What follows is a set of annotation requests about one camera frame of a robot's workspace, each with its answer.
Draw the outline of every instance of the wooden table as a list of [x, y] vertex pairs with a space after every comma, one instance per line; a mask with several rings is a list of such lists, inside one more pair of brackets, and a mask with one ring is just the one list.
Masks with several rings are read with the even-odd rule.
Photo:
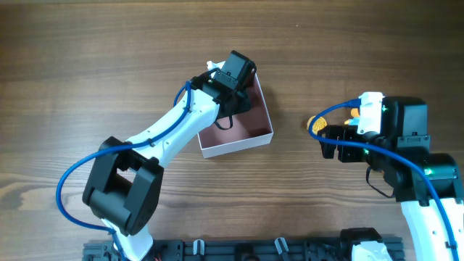
[[[400, 205], [364, 180], [366, 164], [323, 159], [304, 120], [364, 91], [429, 105], [435, 152], [464, 164], [464, 16], [457, 3], [186, 1], [0, 7], [0, 260], [80, 260], [109, 239], [65, 220], [57, 181], [109, 136], [168, 111], [183, 82], [232, 49], [253, 59], [270, 145], [203, 159], [196, 138], [165, 170], [156, 239], [335, 236], [374, 227], [415, 255]], [[341, 124], [339, 110], [327, 117]], [[91, 164], [66, 182], [72, 215]], [[390, 192], [380, 175], [372, 177]]]

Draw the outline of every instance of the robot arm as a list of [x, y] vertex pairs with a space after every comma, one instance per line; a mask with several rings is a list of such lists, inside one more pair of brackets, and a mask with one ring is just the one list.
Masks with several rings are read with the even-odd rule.
[[[256, 72], [254, 63], [232, 51], [221, 69], [192, 78], [186, 85], [188, 94], [151, 127], [124, 143], [110, 137], [100, 146], [102, 150], [123, 144], [150, 143], [96, 158], [83, 193], [83, 202], [95, 216], [116, 231], [129, 260], [147, 260], [153, 245], [146, 224], [158, 205], [164, 168], [192, 137], [218, 118], [251, 109], [246, 87], [253, 72]], [[174, 126], [186, 109], [188, 113], [174, 129], [152, 141]], [[117, 174], [117, 170], [129, 169], [136, 174], [133, 183]]]
[[[424, 170], [438, 194], [464, 258], [463, 185], [456, 162], [448, 154], [431, 154], [427, 133], [427, 105], [412, 97], [386, 97], [380, 93], [360, 96], [359, 125], [329, 125], [318, 135], [339, 141], [372, 144], [410, 160]], [[339, 151], [341, 162], [367, 162], [382, 170], [393, 187], [410, 227], [418, 260], [453, 260], [448, 231], [436, 202], [423, 179], [413, 169], [383, 154], [353, 146], [321, 142], [325, 158]]]

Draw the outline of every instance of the white box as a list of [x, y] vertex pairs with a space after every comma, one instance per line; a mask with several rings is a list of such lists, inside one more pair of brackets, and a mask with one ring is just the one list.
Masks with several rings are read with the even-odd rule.
[[[204, 158], [214, 157], [242, 149], [269, 144], [273, 137], [268, 108], [262, 95], [258, 76], [254, 75], [253, 85], [246, 89], [252, 108], [248, 112], [232, 116], [233, 127], [220, 130], [216, 125], [198, 133], [198, 140]], [[228, 117], [217, 120], [221, 126], [228, 128]]]

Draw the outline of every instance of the yellow object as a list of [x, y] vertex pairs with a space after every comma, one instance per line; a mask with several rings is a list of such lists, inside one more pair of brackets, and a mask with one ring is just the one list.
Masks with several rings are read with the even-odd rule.
[[[310, 124], [311, 124], [311, 121], [314, 119], [315, 116], [312, 116], [308, 121], [307, 121], [307, 126], [306, 126], [306, 129], [309, 130], [310, 129]], [[324, 119], [323, 117], [320, 117], [318, 120], [316, 120], [316, 122], [314, 123], [314, 125], [312, 126], [312, 132], [317, 135], [318, 134], [318, 131], [324, 129], [325, 127], [327, 126], [327, 121], [326, 119]]]
[[358, 108], [351, 109], [351, 117], [360, 117], [360, 116], [361, 116], [360, 110]]

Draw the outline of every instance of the wood grain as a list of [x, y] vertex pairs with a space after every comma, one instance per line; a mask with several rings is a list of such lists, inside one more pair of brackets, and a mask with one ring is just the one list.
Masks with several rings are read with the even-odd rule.
[[[156, 239], [333, 236], [374, 227], [405, 240], [400, 206], [365, 184], [366, 164], [324, 160], [305, 119], [360, 95], [419, 96], [435, 152], [464, 165], [463, 4], [443, 1], [185, 1], [0, 7], [0, 260], [80, 260], [108, 239], [67, 222], [54, 191], [108, 136], [169, 110], [186, 79], [235, 49], [252, 58], [270, 145], [202, 159], [194, 138], [165, 171]], [[327, 117], [342, 123], [348, 111]], [[67, 181], [72, 215], [91, 165]], [[390, 192], [379, 175], [373, 182]]]

